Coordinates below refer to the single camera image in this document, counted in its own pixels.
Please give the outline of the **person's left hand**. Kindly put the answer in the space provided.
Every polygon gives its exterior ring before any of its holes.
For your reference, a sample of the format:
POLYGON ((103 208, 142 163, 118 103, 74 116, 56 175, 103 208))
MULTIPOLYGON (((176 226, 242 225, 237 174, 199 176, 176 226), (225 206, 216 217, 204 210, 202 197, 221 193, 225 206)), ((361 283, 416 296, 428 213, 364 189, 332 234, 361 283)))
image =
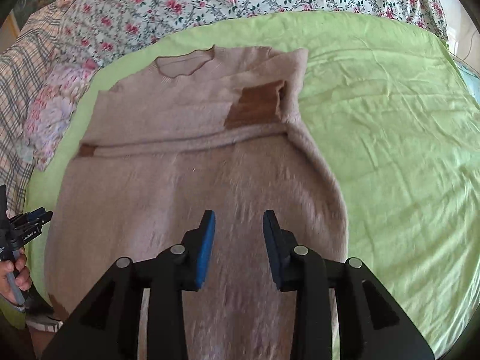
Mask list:
POLYGON ((19 306, 20 303, 16 299, 16 291, 27 292, 32 286, 32 278, 27 267, 27 256, 24 248, 19 250, 16 262, 1 261, 0 266, 1 296, 14 306, 19 306))

